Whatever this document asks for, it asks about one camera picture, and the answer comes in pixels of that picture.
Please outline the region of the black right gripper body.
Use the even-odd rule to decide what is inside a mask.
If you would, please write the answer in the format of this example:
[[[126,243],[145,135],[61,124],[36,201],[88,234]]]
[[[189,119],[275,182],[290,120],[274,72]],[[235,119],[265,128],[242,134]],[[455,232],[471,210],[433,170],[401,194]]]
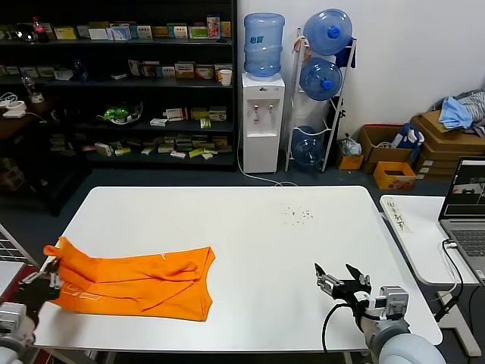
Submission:
[[[347,280],[339,280],[339,286],[335,286],[332,292],[330,292],[330,296],[334,300],[343,300],[345,303],[348,303],[350,306],[355,306],[358,302],[356,297],[357,293],[367,293],[370,294],[371,290],[356,290],[356,286],[353,284],[353,279]]]

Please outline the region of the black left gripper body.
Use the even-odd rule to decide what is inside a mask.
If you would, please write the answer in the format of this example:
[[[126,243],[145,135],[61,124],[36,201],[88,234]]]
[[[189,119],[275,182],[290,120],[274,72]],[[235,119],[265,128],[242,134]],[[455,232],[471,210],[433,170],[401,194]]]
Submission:
[[[14,301],[25,305],[27,313],[37,315],[45,302],[56,300],[59,295],[60,289],[49,282],[20,283]]]

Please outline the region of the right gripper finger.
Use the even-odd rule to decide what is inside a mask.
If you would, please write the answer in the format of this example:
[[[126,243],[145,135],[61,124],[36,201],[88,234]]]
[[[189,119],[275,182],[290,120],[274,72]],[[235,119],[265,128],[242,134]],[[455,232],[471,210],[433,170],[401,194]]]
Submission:
[[[356,286],[356,290],[371,289],[371,279],[369,275],[364,275],[359,269],[350,264],[346,264],[346,268],[353,277],[353,284]]]
[[[319,264],[314,264],[317,285],[323,292],[332,292],[335,286],[340,285],[340,281],[332,275],[328,275]]]

